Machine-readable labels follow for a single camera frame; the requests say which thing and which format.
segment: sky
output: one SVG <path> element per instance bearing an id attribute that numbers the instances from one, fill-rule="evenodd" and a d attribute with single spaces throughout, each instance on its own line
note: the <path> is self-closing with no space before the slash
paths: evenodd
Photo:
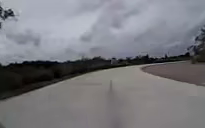
<path id="1" fill-rule="evenodd" d="M 0 61 L 184 53 L 205 24 L 205 0 L 1 0 Z"/>

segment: asphalt road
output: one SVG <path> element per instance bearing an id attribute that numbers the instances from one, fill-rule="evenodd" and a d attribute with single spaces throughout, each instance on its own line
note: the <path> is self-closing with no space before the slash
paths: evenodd
<path id="1" fill-rule="evenodd" d="M 205 128 L 205 87 L 140 68 L 94 72 L 0 102 L 0 121 L 6 128 Z"/>
<path id="2" fill-rule="evenodd" d="M 205 63 L 191 64 L 190 62 L 169 63 L 162 65 L 148 66 L 143 69 L 145 72 L 196 84 L 205 87 Z"/>

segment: road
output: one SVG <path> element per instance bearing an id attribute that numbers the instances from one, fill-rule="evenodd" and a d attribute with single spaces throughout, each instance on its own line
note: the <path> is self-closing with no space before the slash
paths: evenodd
<path id="1" fill-rule="evenodd" d="M 6 128 L 205 128 L 205 87 L 141 67 L 94 72 L 0 102 L 0 121 Z"/>
<path id="2" fill-rule="evenodd" d="M 181 62 L 162 64 L 148 66 L 143 70 L 157 76 L 205 87 L 205 63 L 191 64 L 191 62 Z"/>

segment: cloud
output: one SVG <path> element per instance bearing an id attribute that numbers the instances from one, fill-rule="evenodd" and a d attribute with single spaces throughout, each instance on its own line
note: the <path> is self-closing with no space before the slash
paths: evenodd
<path id="1" fill-rule="evenodd" d="M 205 0 L 2 0 L 0 60 L 179 54 L 205 24 Z"/>

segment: bush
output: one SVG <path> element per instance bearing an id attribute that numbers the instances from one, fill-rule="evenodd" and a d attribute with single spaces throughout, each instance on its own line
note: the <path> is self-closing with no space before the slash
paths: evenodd
<path id="1" fill-rule="evenodd" d="M 52 79 L 54 79 L 54 74 L 48 69 L 35 69 L 32 72 L 23 74 L 23 82 L 25 84 L 50 81 Z"/>
<path id="2" fill-rule="evenodd" d="M 8 71 L 0 71 L 0 92 L 17 89 L 21 86 L 21 75 Z"/>
<path id="3" fill-rule="evenodd" d="M 71 66 L 65 64 L 57 64 L 51 68 L 55 78 L 61 78 L 63 76 L 71 74 L 73 71 Z"/>

